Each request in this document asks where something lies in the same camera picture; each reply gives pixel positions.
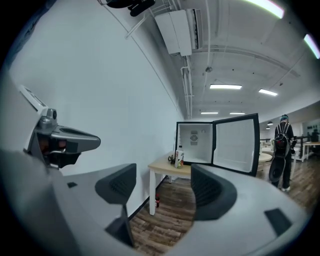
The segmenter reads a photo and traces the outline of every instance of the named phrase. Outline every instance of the fluorescent light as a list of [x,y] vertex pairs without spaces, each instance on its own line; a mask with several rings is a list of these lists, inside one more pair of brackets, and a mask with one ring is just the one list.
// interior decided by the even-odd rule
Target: fluorescent light
[[260,89],[259,93],[268,94],[268,95],[272,95],[272,96],[277,96],[278,95],[278,93],[275,93],[275,92],[272,92],[272,91],[269,91],[269,90],[264,90],[264,89]]
[[269,0],[245,0],[245,1],[266,9],[267,11],[274,14],[280,19],[282,19],[284,16],[285,11]]
[[211,84],[210,89],[235,89],[240,90],[242,85],[228,85],[228,84]]
[[320,58],[320,52],[319,49],[316,45],[316,43],[313,41],[313,39],[311,38],[311,36],[309,34],[306,34],[304,37],[304,41],[307,43],[307,45],[310,47],[311,51],[313,52],[313,54],[315,55],[315,57],[317,59]]

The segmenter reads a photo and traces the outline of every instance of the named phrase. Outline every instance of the wooden floor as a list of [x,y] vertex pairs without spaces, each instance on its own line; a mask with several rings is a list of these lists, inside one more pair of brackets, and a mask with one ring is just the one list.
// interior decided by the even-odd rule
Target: wooden floor
[[[267,181],[269,168],[267,163],[264,171],[258,171],[257,178]],[[297,162],[290,188],[288,195],[312,212],[320,195],[320,158]],[[156,193],[160,196],[160,207],[155,215],[149,215],[147,203],[130,221],[135,249],[151,256],[164,254],[188,232],[196,210],[189,179],[178,178],[172,184],[165,180]]]

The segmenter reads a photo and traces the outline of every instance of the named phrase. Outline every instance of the ceiling beam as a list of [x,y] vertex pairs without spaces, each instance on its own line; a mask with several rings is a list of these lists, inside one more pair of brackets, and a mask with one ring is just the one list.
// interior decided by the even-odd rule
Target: ceiling beam
[[[290,71],[290,74],[292,74],[294,77],[298,78],[300,77],[300,75],[294,71],[291,70],[291,67],[287,66],[286,64],[271,58],[269,56],[263,55],[261,53],[257,53],[254,51],[248,51],[246,49],[243,48],[238,48],[238,47],[231,47],[231,46],[225,46],[225,45],[212,45],[210,48],[210,51],[212,53],[217,53],[217,54],[223,54],[223,53],[228,53],[228,54],[237,54],[237,55],[243,55],[243,56],[248,56],[248,57],[252,57],[252,58],[256,58],[265,62],[268,62],[272,65],[275,65],[287,72]],[[196,50],[192,50],[193,54],[196,53],[206,53],[208,52],[208,48],[202,48],[202,49],[196,49]]]

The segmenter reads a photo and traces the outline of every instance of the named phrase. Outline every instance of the person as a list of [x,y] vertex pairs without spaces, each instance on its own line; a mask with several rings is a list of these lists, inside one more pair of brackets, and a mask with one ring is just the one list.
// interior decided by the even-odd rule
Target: person
[[[289,124],[289,117],[284,114],[280,117],[280,123],[275,127],[274,137],[276,138],[277,135],[284,133],[286,137],[289,139],[289,143],[291,140],[294,139],[294,132],[292,130],[291,124]],[[290,175],[291,175],[291,156],[292,151],[289,150],[288,154],[285,156],[285,167],[283,170],[283,177],[282,177],[282,188],[281,190],[287,192],[290,190]],[[272,182],[272,184],[276,187],[279,185],[279,181]]]

